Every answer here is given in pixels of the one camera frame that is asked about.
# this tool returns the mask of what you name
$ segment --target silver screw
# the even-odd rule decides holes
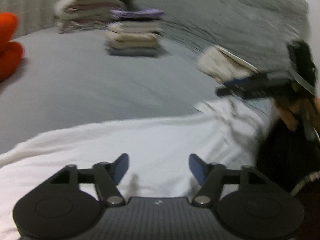
[[[123,198],[119,196],[108,197],[107,202],[111,205],[119,205],[123,202]]]
[[[211,199],[207,196],[195,197],[195,202],[197,202],[200,205],[207,205],[210,201],[211,201]]]

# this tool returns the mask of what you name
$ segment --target purple folded cloth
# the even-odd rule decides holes
[[[158,9],[149,9],[145,11],[120,11],[111,10],[112,18],[115,20],[120,19],[158,19],[164,15],[164,12]]]

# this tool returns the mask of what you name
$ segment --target gray folded cloth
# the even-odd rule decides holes
[[[125,48],[115,49],[106,47],[106,50],[113,56],[127,56],[127,57],[158,57],[158,48]]]

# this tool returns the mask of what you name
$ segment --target gray blanket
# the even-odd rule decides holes
[[[305,0],[138,0],[166,12],[166,37],[203,51],[225,47],[260,70],[289,67],[286,42],[307,27]]]

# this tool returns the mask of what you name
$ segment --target bed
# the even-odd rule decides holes
[[[203,0],[188,0],[184,13],[177,9],[186,0],[178,0],[176,7],[166,0],[139,0],[141,7],[167,12],[163,51],[157,59],[129,58],[105,52],[102,30],[59,34],[51,13],[55,0],[21,1],[1,2],[2,10],[20,17],[16,37],[26,48],[17,73],[0,84],[0,187],[5,189],[0,199],[6,199],[0,203],[0,224],[5,225],[0,238],[5,240],[19,236],[11,218],[14,203],[70,163],[89,168],[129,153],[131,170],[120,186],[127,198],[192,195],[197,188],[187,167],[192,152],[230,168],[254,165],[272,115],[270,101],[217,100],[219,84],[197,70],[196,59],[206,47],[219,44],[260,70],[286,68],[283,41],[308,37],[308,3],[313,34],[320,15],[319,0],[286,0],[285,8],[277,0],[267,4],[271,9],[266,7],[270,0],[259,0],[257,7],[252,6],[257,0],[244,0],[250,15],[236,12],[242,18],[239,26],[233,21],[221,28],[217,19],[225,24],[228,19],[221,9],[213,11],[215,17],[207,13],[211,0],[203,5]],[[231,2],[228,8],[235,6]],[[36,4],[42,6],[33,10]],[[271,23],[263,23],[267,14]],[[255,28],[248,28],[248,22]],[[319,37],[310,37],[320,65]],[[84,190],[94,195],[92,188]],[[225,237],[219,230],[217,235]]]

